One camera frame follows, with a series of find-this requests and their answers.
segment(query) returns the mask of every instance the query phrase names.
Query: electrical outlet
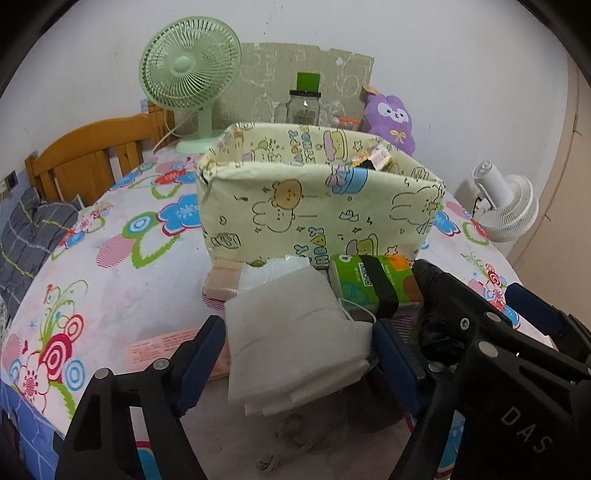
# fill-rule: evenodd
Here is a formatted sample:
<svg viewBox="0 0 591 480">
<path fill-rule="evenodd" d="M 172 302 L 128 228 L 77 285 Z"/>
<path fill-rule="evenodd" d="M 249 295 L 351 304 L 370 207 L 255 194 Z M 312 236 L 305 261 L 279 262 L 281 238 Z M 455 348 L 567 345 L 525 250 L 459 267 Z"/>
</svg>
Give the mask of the electrical outlet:
<svg viewBox="0 0 591 480">
<path fill-rule="evenodd" d="M 0 180 L 0 195 L 4 197 L 18 184 L 17 173 L 13 170 L 5 178 Z"/>
<path fill-rule="evenodd" d="M 12 190 L 14 187 L 17 186 L 18 183 L 17 172 L 14 170 L 10 172 L 8 176 L 4 179 L 4 181 L 6 182 L 6 187 L 8 188 L 8 190 Z"/>
</svg>

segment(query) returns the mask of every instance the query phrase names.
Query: green desk fan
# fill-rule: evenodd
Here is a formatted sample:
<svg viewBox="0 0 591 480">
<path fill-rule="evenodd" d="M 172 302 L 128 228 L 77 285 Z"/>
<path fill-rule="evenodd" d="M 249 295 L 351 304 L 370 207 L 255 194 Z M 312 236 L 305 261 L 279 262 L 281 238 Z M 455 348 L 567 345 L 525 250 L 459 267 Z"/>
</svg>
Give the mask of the green desk fan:
<svg viewBox="0 0 591 480">
<path fill-rule="evenodd" d="M 139 63 L 145 94 L 166 110 L 194 111 L 199 121 L 198 132 L 181 139 L 177 151 L 203 153 L 217 140 L 212 105 L 238 74 L 241 57 L 236 34 L 215 18 L 182 18 L 150 40 Z"/>
</svg>

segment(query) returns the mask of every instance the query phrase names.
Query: floral bedsheet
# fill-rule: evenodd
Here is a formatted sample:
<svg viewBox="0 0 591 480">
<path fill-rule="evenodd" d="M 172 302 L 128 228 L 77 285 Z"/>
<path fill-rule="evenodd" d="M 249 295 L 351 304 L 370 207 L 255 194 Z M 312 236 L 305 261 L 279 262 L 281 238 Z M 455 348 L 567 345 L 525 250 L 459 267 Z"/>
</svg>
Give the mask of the floral bedsheet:
<svg viewBox="0 0 591 480">
<path fill-rule="evenodd" d="M 201 292 L 211 260 L 194 160 L 165 148 L 118 181 L 68 231 L 22 301 L 0 352 L 0 407 L 17 425 L 37 480 L 54 478 L 54 437 L 67 432 L 93 372 L 132 371 L 126 350 L 133 343 L 223 316 L 223 304 Z M 517 275 L 449 194 L 419 258 L 454 274 L 515 328 L 549 345 L 505 304 Z M 455 460 L 463 427 L 456 420 L 441 474 Z M 147 437 L 138 440 L 142 462 L 153 465 Z"/>
</svg>

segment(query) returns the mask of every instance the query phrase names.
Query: wooden bed frame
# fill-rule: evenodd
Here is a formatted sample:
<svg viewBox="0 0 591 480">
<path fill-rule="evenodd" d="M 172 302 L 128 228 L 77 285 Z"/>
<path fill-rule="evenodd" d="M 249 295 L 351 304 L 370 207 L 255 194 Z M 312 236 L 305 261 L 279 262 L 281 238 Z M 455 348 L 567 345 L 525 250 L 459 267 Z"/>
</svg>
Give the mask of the wooden bed frame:
<svg viewBox="0 0 591 480">
<path fill-rule="evenodd" d="M 115 184 L 106 149 L 116 150 L 121 173 L 127 175 L 143 162 L 139 142 L 149 139 L 153 148 L 167 133 L 165 122 L 173 128 L 174 114 L 148 102 L 148 113 L 80 127 L 39 157 L 25 160 L 29 183 L 49 201 L 61 200 L 60 191 L 63 200 L 71 202 L 79 194 L 86 206 L 92 205 Z M 160 147 L 173 140 L 170 135 Z"/>
</svg>

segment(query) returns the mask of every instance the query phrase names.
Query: white fan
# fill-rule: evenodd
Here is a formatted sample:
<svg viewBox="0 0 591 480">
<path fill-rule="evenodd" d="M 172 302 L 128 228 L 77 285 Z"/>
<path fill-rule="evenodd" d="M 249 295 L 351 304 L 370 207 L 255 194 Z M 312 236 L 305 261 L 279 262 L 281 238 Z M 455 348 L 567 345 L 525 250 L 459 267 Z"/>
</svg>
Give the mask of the white fan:
<svg viewBox="0 0 591 480">
<path fill-rule="evenodd" d="M 478 209 L 475 220 L 493 242 L 516 240 L 531 228 L 539 204 L 527 178 L 514 174 L 503 176 L 490 161 L 478 165 L 472 177 L 490 204 L 488 208 Z"/>
</svg>

